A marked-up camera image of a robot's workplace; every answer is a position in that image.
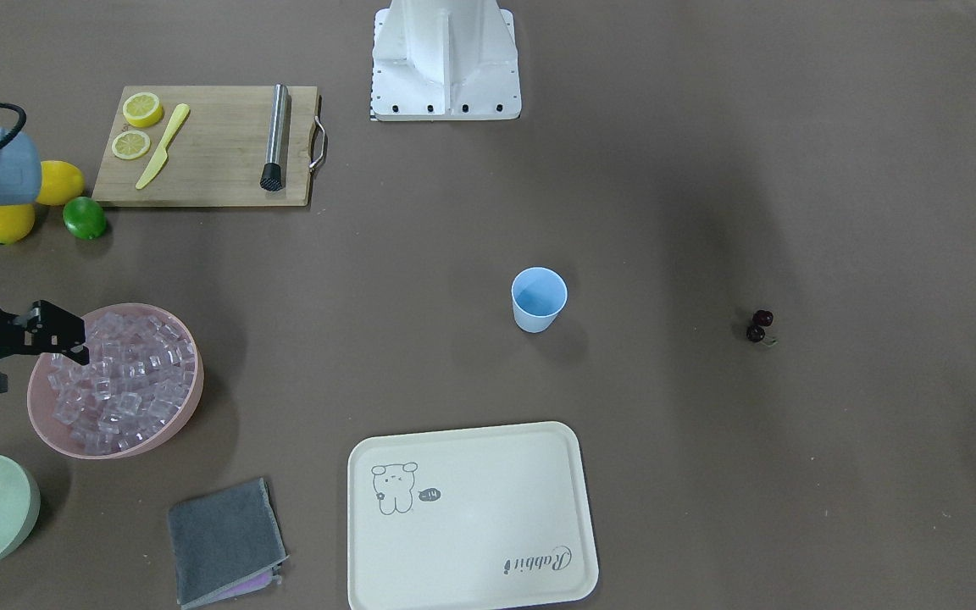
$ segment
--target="bear drawing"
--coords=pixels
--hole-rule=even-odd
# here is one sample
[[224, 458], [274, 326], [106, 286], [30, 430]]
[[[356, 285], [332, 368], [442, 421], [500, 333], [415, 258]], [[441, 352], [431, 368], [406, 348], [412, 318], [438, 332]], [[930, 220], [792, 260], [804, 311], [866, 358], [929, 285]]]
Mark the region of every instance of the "bear drawing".
[[417, 479], [415, 471], [415, 461], [372, 467], [375, 497], [379, 498], [379, 510], [383, 514], [409, 513], [412, 509], [413, 482]]

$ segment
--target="plastic cup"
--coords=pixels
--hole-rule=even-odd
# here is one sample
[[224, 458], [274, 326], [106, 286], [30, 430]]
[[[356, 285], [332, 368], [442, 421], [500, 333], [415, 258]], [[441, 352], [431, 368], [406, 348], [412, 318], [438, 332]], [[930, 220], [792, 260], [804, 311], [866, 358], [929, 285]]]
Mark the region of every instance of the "plastic cup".
[[514, 321], [526, 332], [542, 332], [567, 304], [567, 285], [552, 269], [530, 267], [511, 284]]

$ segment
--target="white tray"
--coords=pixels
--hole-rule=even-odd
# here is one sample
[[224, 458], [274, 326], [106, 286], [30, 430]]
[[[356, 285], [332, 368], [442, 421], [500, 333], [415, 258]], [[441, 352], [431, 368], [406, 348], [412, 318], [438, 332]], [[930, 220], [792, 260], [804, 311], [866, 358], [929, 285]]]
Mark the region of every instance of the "white tray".
[[596, 586], [578, 439], [557, 421], [372, 437], [348, 483], [352, 610], [534, 606]]

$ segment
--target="wooden cutting board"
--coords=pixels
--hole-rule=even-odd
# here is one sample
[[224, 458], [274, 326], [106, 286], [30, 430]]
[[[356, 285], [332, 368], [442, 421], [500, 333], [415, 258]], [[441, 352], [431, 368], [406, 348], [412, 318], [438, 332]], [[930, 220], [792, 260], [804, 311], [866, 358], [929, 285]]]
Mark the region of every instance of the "wooden cutting board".
[[[160, 97], [164, 116], [140, 129], [152, 140], [143, 158], [123, 161], [112, 154], [112, 140], [131, 127], [123, 117], [123, 103], [138, 92]], [[307, 205], [310, 193], [311, 138], [319, 108], [317, 86], [288, 86], [291, 96], [288, 126], [286, 188], [270, 192], [258, 185], [266, 163], [273, 86], [125, 86], [112, 118], [100, 174], [92, 197], [112, 208], [169, 208], [169, 206]], [[143, 189], [135, 183], [156, 150], [176, 104], [190, 104], [179, 134], [168, 147], [168, 162]]]

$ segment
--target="gray towel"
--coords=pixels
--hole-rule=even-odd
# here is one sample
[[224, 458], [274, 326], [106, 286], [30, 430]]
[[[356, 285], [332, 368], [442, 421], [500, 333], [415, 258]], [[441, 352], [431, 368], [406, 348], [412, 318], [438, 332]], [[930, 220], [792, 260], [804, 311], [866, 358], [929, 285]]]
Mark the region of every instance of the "gray towel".
[[168, 532], [183, 610], [263, 588], [287, 559], [263, 479], [177, 503]]

